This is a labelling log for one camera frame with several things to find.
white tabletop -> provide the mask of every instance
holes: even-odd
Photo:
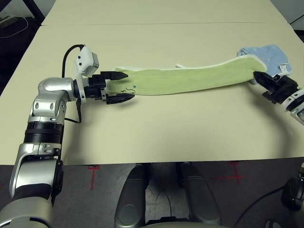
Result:
[[[232,59],[244,46],[277,44],[289,57],[291,78],[304,85],[304,45],[286,23],[42,26],[1,95],[1,160],[13,164],[23,142],[38,83],[61,76],[65,51],[85,43],[99,70],[116,66],[206,66]],[[66,77],[74,77],[71,52]],[[215,161],[302,156],[304,128],[268,102],[259,85],[175,95],[136,96],[114,105],[90,100],[83,122],[66,122],[65,164]],[[68,104],[67,117],[77,118]]]
[[[57,0],[42,25],[286,22],[270,0]]]

cable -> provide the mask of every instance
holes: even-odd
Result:
[[[18,33],[22,32],[22,31],[26,30],[26,29],[28,28],[28,26],[29,26],[28,20],[26,20],[26,18],[25,18],[25,17],[15,16],[15,15],[11,15],[11,16],[12,16],[12,17],[16,17],[16,18],[23,18],[23,19],[26,21],[27,25],[26,25],[26,27],[25,27],[25,28],[23,28],[22,30],[20,30],[20,31],[18,31],[18,32],[16,32],[16,33],[14,33],[13,35],[10,35],[10,36],[7,36],[7,37],[0,37],[0,39],[9,38],[9,37],[13,37],[14,35],[16,35],[16,34],[18,34]]]
[[[155,199],[155,205],[156,205],[156,201],[157,201],[158,197],[159,197],[162,193],[164,193],[164,194],[166,195],[167,199],[168,199],[169,206],[170,206],[170,217],[172,217],[171,201],[170,201],[170,199],[169,199],[169,197],[168,197],[168,195],[167,195],[167,193],[166,193],[165,191],[161,191],[160,193],[158,193],[158,195],[156,196],[156,199]]]
[[[65,77],[66,60],[67,60],[68,54],[70,54],[70,52],[75,48],[80,48],[80,50],[81,50],[83,47],[84,47],[83,44],[75,44],[66,51],[65,56],[63,57],[63,61],[62,61],[62,75],[61,75],[62,78]]]
[[[66,60],[67,60],[68,54],[70,54],[70,52],[71,52],[73,49],[75,49],[75,48],[80,48],[80,50],[81,50],[83,47],[84,47],[83,44],[75,44],[75,45],[73,45],[72,47],[70,47],[70,48],[66,51],[65,55],[63,56],[63,61],[62,61],[62,75],[61,75],[62,78],[65,77]],[[71,121],[71,122],[76,123],[76,124],[79,124],[79,123],[81,123],[81,121],[82,121],[82,118],[81,118],[81,100],[80,100],[80,98],[78,98],[78,99],[76,100],[76,107],[77,107],[77,112],[78,112],[79,121],[73,120],[73,119],[70,119],[70,118],[65,118],[65,120]]]
[[[71,121],[73,123],[79,124],[82,121],[82,118],[81,118],[81,100],[80,100],[80,98],[78,98],[76,100],[76,106],[77,106],[77,112],[78,112],[79,121],[73,120],[73,119],[70,119],[70,118],[65,118],[65,120],[68,120],[68,121]]]
[[[301,17],[303,17],[304,16],[304,14],[302,15],[302,16],[299,16],[297,19],[295,19],[293,22],[291,22],[291,23],[289,23],[290,25],[292,24],[292,23],[294,23],[294,22],[296,22],[297,20],[299,20]]]
[[[233,227],[233,228],[237,228],[237,226],[238,226],[239,222],[242,220],[243,216],[244,216],[244,215],[245,215],[245,214],[246,214],[246,213],[247,213],[247,212],[248,212],[256,203],[258,203],[260,200],[266,198],[267,196],[270,196],[270,195],[272,195],[272,194],[277,193],[278,191],[283,190],[284,187],[285,187],[285,186],[282,186],[282,187],[280,187],[280,188],[278,188],[278,189],[276,189],[276,190],[273,190],[273,191],[271,191],[271,192],[265,194],[264,196],[261,196],[261,197],[258,198],[256,201],[254,201],[252,204],[250,204],[250,205],[244,210],[244,212],[240,215],[240,217],[238,217],[238,219],[237,219],[236,223],[234,224],[234,227]]]
[[[169,206],[170,206],[170,217],[172,217],[171,201],[170,201],[170,199],[169,199],[169,197],[168,197],[167,193],[166,193],[165,191],[164,191],[163,193],[165,193],[165,195],[166,195],[166,197],[167,197],[167,199],[168,199]]]

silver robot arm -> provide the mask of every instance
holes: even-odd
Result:
[[[9,184],[12,202],[0,211],[0,228],[52,227],[52,206],[63,182],[61,147],[67,102],[76,101],[79,115],[79,121],[68,120],[80,123],[80,105],[86,98],[115,104],[134,97],[106,94],[106,79],[119,80],[128,75],[120,72],[93,75],[99,67],[97,55],[83,45],[76,46],[81,48],[75,60],[76,80],[53,77],[38,85]]]

floor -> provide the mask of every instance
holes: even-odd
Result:
[[[279,188],[297,175],[304,158],[258,161],[194,162],[214,193],[222,223],[233,227],[239,215],[254,200]],[[64,187],[54,206],[55,228],[111,228],[120,191],[134,164],[95,167],[65,166]],[[0,166],[0,209],[10,202],[8,193],[12,166]],[[153,163],[146,190],[146,221],[170,215],[187,218],[184,189],[176,183],[174,163]],[[264,228],[267,219],[275,219],[282,228],[295,228],[290,211],[281,204],[281,193],[269,196],[254,206],[239,228]]]

blue towel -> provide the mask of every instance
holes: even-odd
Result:
[[[277,45],[244,47],[238,52],[237,56],[247,54],[255,55],[262,60],[268,68],[267,73],[272,77],[275,75],[289,75],[292,72],[287,56]]]

